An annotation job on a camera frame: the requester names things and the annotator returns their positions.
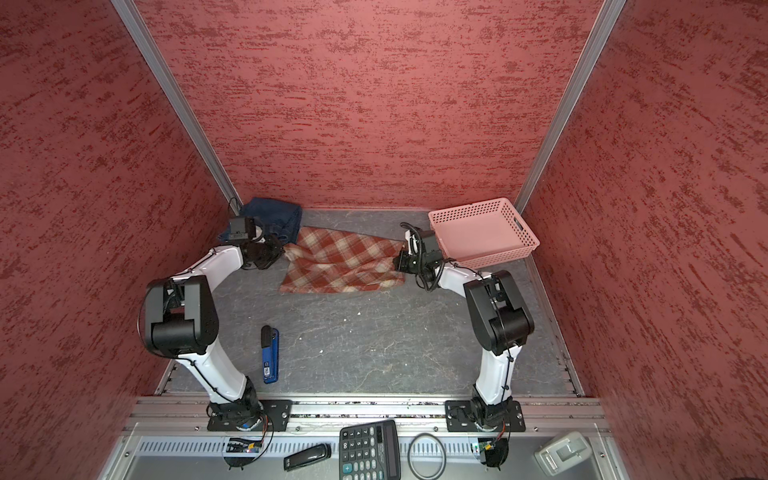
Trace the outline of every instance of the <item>folded blue cloth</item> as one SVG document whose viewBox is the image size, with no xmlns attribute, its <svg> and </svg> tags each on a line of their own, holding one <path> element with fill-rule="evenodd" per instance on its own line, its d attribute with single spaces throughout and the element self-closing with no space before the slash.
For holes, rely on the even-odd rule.
<svg viewBox="0 0 768 480">
<path fill-rule="evenodd" d="M 285 245 L 295 243 L 301 228 L 301 207 L 271 198 L 253 198 L 243 205 L 240 215 L 253 217 L 264 225 L 264 234 L 274 233 Z M 226 242 L 230 238 L 230 228 L 219 235 L 219 240 Z"/>
</svg>

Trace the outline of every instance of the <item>pink basket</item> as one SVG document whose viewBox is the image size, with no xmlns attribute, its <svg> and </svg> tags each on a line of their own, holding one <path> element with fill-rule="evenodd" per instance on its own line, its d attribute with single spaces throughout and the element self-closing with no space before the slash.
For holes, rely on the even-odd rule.
<svg viewBox="0 0 768 480">
<path fill-rule="evenodd" d="M 526 258 L 541 243 L 506 198 L 435 210 L 429 222 L 442 252 L 468 268 Z"/>
</svg>

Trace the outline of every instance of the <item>plaid cloth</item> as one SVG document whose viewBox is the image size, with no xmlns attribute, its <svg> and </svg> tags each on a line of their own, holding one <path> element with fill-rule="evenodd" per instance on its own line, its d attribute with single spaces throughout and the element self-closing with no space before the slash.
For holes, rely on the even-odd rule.
<svg viewBox="0 0 768 480">
<path fill-rule="evenodd" d="M 302 227 L 296 244 L 284 248 L 290 260 L 281 292 L 339 293 L 402 285 L 392 259 L 404 242 L 327 228 Z"/>
</svg>

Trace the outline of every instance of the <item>black calculator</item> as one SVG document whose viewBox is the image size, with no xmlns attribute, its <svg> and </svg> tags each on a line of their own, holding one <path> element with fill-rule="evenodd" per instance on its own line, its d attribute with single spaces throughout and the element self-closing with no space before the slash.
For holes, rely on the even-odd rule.
<svg viewBox="0 0 768 480">
<path fill-rule="evenodd" d="M 400 444 L 395 421 L 342 429 L 339 472 L 339 480 L 400 480 Z"/>
</svg>

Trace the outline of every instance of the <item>textured red wall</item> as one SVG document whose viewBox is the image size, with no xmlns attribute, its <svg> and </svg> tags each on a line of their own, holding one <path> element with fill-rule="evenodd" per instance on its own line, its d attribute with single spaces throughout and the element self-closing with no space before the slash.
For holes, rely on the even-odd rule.
<svg viewBox="0 0 768 480">
<path fill-rule="evenodd" d="M 514 198 L 601 0 L 138 0 L 243 199 Z"/>
<path fill-rule="evenodd" d="M 164 368 L 144 285 L 226 201 L 109 2 L 3 2 L 0 31 L 0 478 L 93 478 Z"/>
<path fill-rule="evenodd" d="M 630 0 L 525 211 L 633 480 L 768 478 L 766 25 Z"/>
</svg>

